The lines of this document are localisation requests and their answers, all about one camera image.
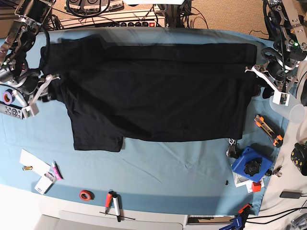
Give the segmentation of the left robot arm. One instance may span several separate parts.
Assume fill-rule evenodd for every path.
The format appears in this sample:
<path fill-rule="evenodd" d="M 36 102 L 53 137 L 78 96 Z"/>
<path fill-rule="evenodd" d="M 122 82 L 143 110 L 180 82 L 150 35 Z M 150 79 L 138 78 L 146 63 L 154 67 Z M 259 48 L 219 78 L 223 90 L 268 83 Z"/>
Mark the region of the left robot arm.
<path fill-rule="evenodd" d="M 263 15 L 273 47 L 261 50 L 265 64 L 254 65 L 246 71 L 254 72 L 266 82 L 273 103 L 288 106 L 288 91 L 297 81 L 292 72 L 307 59 L 304 20 L 291 0 L 264 0 Z"/>

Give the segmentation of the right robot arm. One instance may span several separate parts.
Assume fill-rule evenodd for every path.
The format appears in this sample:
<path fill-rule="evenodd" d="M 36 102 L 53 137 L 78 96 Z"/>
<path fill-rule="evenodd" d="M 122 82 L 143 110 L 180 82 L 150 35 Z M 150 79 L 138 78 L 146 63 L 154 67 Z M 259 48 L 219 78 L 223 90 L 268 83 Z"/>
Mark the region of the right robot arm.
<path fill-rule="evenodd" d="M 38 114 L 38 100 L 49 99 L 49 84 L 59 75 L 42 76 L 50 51 L 50 36 L 44 22 L 55 1 L 22 0 L 15 10 L 17 19 L 0 47 L 0 84 L 8 87 L 2 93 L 0 111 L 9 116 L 24 119 Z M 26 53 L 34 46 L 36 36 L 43 32 L 46 46 L 37 68 L 31 69 Z"/>

